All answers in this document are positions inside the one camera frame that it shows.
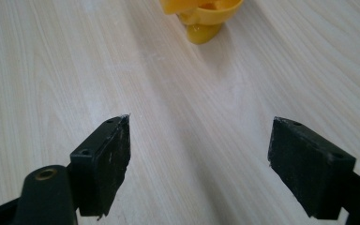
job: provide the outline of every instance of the yellow plastic base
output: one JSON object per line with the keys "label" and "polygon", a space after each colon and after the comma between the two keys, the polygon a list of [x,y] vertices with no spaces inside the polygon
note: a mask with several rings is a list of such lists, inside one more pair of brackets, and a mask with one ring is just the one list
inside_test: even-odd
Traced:
{"label": "yellow plastic base", "polygon": [[187,26],[187,38],[191,43],[204,44],[212,39],[218,31],[220,31],[221,24],[215,25],[188,25]]}

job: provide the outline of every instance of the yellow plastic cup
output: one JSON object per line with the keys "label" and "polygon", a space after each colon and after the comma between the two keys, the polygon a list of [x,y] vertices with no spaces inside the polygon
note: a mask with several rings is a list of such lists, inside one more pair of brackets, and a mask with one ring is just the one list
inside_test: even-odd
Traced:
{"label": "yellow plastic cup", "polygon": [[187,38],[203,44],[241,7],[244,0],[160,0],[165,13],[177,13],[187,26]]}

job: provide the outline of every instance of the black mechanical part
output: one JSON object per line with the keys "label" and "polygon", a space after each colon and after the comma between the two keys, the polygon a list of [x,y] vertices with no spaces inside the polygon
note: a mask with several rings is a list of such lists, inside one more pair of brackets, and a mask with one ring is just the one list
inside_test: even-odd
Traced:
{"label": "black mechanical part", "polygon": [[108,215],[130,161],[128,115],[101,124],[70,155],[68,166],[82,216]]}
{"label": "black mechanical part", "polygon": [[70,155],[71,163],[31,172],[22,196],[0,206],[0,225],[77,224],[108,215],[130,161],[129,116],[105,121]]}
{"label": "black mechanical part", "polygon": [[298,122],[275,117],[268,160],[309,217],[338,219],[344,207],[347,224],[360,224],[355,157]]}
{"label": "black mechanical part", "polygon": [[77,224],[66,167],[48,166],[28,174],[13,224]]}

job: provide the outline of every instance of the wood grain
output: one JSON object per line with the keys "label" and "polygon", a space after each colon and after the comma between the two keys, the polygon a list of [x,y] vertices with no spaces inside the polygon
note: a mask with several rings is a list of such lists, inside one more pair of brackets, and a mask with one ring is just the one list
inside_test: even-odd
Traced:
{"label": "wood grain", "polygon": [[202,46],[158,0],[0,1],[0,204],[123,113],[127,177],[81,224],[344,224],[308,218],[266,155],[278,115],[360,173],[360,1],[246,1]]}

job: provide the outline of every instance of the yellow object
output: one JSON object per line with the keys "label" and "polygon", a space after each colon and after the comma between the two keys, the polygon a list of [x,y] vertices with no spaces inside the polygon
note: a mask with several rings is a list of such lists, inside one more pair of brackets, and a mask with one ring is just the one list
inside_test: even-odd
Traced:
{"label": "yellow object", "polygon": [[241,7],[244,0],[160,0],[166,14],[176,13],[187,26],[187,38],[203,44]]}

